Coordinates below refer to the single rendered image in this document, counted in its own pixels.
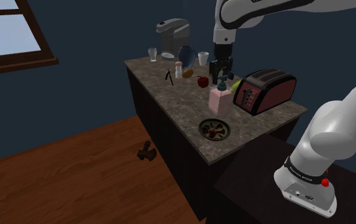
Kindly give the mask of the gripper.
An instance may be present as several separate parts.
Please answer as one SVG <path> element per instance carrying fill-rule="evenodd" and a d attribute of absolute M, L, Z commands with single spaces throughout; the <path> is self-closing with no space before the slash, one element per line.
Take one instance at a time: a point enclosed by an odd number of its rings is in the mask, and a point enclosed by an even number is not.
<path fill-rule="evenodd" d="M 233 60 L 231 59 L 232 49 L 232 44 L 214 45 L 215 60 L 209 63 L 209 74 L 212 77 L 212 83 L 214 85 L 217 84 L 221 66 L 224 67 L 223 75 L 226 75 L 226 77 L 230 80 L 234 78 L 235 74 L 231 72 L 233 65 Z"/>

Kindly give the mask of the pink soap dispenser teal pump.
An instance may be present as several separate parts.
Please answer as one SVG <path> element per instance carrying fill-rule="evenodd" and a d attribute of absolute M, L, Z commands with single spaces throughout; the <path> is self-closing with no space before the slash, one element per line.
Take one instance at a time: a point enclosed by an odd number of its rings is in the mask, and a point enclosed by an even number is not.
<path fill-rule="evenodd" d="M 224 113 L 233 102 L 233 93 L 226 85 L 227 79 L 227 75 L 222 75 L 218 78 L 221 82 L 218 83 L 216 87 L 210 89 L 209 109 L 216 116 Z"/>

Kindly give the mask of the blue bowl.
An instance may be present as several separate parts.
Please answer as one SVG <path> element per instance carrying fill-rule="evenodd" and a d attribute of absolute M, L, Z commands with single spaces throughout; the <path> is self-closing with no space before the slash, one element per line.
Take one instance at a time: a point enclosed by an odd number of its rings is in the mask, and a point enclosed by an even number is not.
<path fill-rule="evenodd" d="M 183 69 L 189 69 L 193 67 L 196 59 L 196 52 L 192 46 L 182 46 L 178 53 L 179 61 L 182 62 Z"/>

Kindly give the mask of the dark red toaster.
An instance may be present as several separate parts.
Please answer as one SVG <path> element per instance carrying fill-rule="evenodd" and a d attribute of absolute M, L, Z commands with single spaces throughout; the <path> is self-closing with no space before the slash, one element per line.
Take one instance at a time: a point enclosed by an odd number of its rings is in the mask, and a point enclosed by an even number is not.
<path fill-rule="evenodd" d="M 233 104 L 252 116 L 291 100 L 297 79 L 279 69 L 263 69 L 245 76 L 235 91 Z"/>

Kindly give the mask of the grey coffee maker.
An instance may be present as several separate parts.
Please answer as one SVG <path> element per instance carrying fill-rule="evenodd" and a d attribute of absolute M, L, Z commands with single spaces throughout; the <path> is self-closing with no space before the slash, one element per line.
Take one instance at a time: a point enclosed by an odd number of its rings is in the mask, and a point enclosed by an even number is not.
<path fill-rule="evenodd" d="M 161 37 L 161 57 L 177 61 L 182 46 L 189 45 L 190 24 L 182 18 L 171 18 L 156 25 Z"/>

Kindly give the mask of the patterned round plate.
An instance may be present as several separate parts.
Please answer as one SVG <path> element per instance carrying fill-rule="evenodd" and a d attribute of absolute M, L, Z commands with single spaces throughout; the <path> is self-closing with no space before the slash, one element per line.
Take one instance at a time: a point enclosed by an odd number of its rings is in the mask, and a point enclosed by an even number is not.
<path fill-rule="evenodd" d="M 209 141 L 223 141 L 231 134 L 229 125 L 216 118 L 201 121 L 198 130 L 201 136 Z"/>

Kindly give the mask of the dark kitchen counter cabinet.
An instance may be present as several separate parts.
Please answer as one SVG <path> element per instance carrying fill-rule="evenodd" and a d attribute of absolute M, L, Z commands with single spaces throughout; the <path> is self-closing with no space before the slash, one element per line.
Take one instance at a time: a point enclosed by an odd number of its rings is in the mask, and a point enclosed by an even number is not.
<path fill-rule="evenodd" d="M 126 60 L 135 110 L 159 154 L 199 220 L 208 218 L 214 203 L 214 184 L 242 149 L 263 134 L 282 141 L 290 136 L 306 108 L 292 101 L 252 116 L 234 104 L 218 116 L 230 127 L 222 141 L 210 141 L 199 124 L 215 118 L 209 110 L 210 88 L 195 77 L 175 81 L 175 64 L 157 56 Z"/>

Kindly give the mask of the brown object on floor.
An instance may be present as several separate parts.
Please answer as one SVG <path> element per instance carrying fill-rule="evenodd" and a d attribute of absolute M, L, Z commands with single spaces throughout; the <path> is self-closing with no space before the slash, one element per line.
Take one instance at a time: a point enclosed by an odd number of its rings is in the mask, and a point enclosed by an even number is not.
<path fill-rule="evenodd" d="M 140 160 L 144 160 L 145 158 L 147 158 L 149 161 L 152 161 L 156 158 L 157 151 L 155 148 L 149 150 L 150 145 L 151 145 L 151 143 L 149 141 L 146 141 L 144 143 L 143 149 L 141 149 L 137 152 L 137 157 Z"/>

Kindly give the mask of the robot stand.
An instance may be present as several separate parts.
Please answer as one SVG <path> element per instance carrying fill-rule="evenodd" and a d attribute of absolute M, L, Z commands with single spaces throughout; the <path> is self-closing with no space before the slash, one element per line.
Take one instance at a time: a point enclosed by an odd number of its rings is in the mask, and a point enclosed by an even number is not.
<path fill-rule="evenodd" d="M 215 184 L 218 199 L 206 224 L 356 224 L 356 173 L 332 164 L 337 211 L 325 218 L 284 198 L 273 179 L 293 145 L 267 134 L 245 144 Z"/>

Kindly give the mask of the window with dark wooden frame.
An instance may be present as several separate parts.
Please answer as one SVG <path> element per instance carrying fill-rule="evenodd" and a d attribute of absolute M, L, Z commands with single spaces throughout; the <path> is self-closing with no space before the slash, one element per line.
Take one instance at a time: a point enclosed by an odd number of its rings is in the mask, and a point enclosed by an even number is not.
<path fill-rule="evenodd" d="M 28 0 L 0 0 L 0 74 L 58 63 Z"/>

